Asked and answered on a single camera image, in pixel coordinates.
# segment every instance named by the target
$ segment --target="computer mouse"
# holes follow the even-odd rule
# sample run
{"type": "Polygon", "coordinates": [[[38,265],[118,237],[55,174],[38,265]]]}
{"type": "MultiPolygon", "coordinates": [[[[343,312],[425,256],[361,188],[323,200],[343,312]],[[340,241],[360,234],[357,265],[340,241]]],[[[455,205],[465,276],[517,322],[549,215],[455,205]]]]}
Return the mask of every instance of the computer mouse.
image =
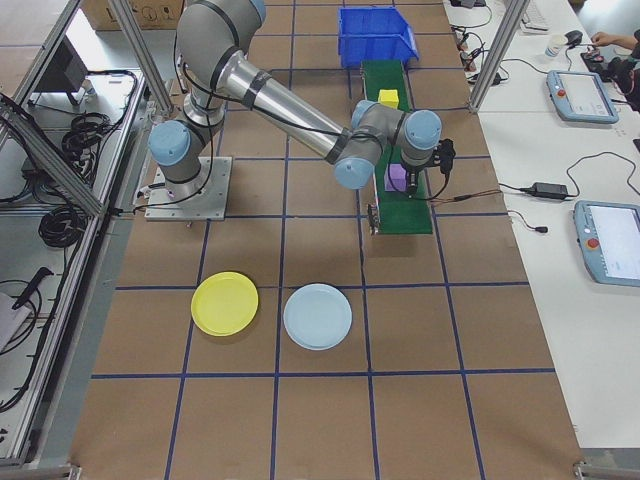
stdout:
{"type": "Polygon", "coordinates": [[[567,45],[570,47],[577,47],[582,43],[582,32],[580,30],[571,30],[564,34],[567,38],[567,45]]]}

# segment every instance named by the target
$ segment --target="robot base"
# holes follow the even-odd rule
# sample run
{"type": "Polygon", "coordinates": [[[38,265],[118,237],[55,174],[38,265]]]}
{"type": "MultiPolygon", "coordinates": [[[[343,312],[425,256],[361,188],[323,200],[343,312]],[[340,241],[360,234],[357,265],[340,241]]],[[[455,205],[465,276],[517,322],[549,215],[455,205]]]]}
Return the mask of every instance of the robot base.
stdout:
{"type": "MultiPolygon", "coordinates": [[[[211,157],[199,157],[204,171],[209,171],[211,157]]],[[[214,157],[213,168],[207,185],[202,191],[184,202],[174,205],[147,208],[145,218],[149,221],[193,221],[224,220],[231,177],[231,157],[214,157]]],[[[154,183],[164,182],[164,175],[158,168],[154,183]]],[[[149,205],[175,201],[164,188],[151,191],[149,205]]]]}

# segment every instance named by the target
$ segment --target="touchscreen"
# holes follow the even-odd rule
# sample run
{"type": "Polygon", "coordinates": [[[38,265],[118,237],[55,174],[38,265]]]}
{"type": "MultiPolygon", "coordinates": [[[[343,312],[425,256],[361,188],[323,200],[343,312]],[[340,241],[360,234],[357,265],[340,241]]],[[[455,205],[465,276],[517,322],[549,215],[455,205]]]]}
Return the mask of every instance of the touchscreen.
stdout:
{"type": "Polygon", "coordinates": [[[630,208],[592,205],[608,277],[640,280],[640,218],[630,208]]]}
{"type": "Polygon", "coordinates": [[[560,74],[559,77],[571,110],[581,115],[609,116],[609,109],[592,76],[560,74]]]}

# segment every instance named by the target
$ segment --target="keyboard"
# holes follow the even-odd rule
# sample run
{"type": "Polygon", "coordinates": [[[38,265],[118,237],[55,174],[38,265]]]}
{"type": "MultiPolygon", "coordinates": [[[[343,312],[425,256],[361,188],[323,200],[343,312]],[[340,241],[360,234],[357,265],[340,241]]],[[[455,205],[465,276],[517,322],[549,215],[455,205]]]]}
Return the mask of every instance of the keyboard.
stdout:
{"type": "MultiPolygon", "coordinates": [[[[505,7],[513,0],[503,0],[505,7]]],[[[520,22],[520,30],[526,33],[545,34],[549,31],[549,23],[547,19],[540,13],[535,0],[531,0],[527,6],[527,10],[522,15],[520,22]]]]}

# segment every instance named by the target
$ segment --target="person's hand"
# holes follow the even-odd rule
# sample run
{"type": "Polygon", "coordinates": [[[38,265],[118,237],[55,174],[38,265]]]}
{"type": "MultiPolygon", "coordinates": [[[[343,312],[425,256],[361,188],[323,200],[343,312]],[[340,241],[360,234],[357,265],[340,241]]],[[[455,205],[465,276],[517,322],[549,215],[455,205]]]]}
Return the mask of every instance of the person's hand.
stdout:
{"type": "Polygon", "coordinates": [[[593,42],[594,47],[606,47],[607,45],[611,45],[616,39],[615,35],[611,35],[606,32],[598,32],[593,37],[591,37],[591,41],[593,42]]]}

